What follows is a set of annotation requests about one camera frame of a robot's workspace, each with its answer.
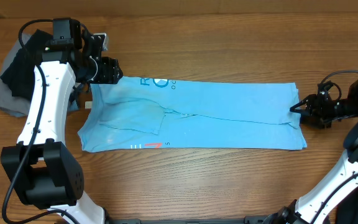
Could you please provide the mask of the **light blue printed t-shirt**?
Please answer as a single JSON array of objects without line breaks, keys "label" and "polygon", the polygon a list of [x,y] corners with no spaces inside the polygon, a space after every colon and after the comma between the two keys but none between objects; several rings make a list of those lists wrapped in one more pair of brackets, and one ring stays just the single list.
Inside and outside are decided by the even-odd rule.
[{"label": "light blue printed t-shirt", "polygon": [[92,85],[91,112],[78,131],[87,152],[148,148],[307,146],[294,83],[215,83],[124,77]]}]

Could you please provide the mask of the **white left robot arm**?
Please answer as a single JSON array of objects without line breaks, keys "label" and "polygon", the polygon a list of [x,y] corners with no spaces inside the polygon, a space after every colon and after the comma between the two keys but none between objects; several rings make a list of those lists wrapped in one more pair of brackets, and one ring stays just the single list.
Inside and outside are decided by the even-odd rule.
[{"label": "white left robot arm", "polygon": [[76,83],[114,85],[123,73],[115,58],[102,56],[105,33],[93,34],[71,18],[53,19],[52,25],[52,38],[29,54],[35,80],[25,126],[16,145],[1,151],[10,180],[6,199],[16,194],[41,217],[56,214],[67,223],[111,223],[85,192],[83,169],[65,145],[65,124]]}]

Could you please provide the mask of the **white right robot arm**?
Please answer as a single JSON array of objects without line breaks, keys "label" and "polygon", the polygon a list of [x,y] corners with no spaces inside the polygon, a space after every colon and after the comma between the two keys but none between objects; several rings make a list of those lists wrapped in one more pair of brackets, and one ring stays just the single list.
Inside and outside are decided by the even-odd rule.
[{"label": "white right robot arm", "polygon": [[[335,86],[328,77],[318,84],[318,91],[290,108],[304,124],[329,127],[333,121],[358,117],[358,80],[346,99],[333,100],[329,90]],[[264,223],[324,223],[332,209],[358,188],[358,122],[344,140],[344,151],[336,165],[306,195],[269,215]]]}]

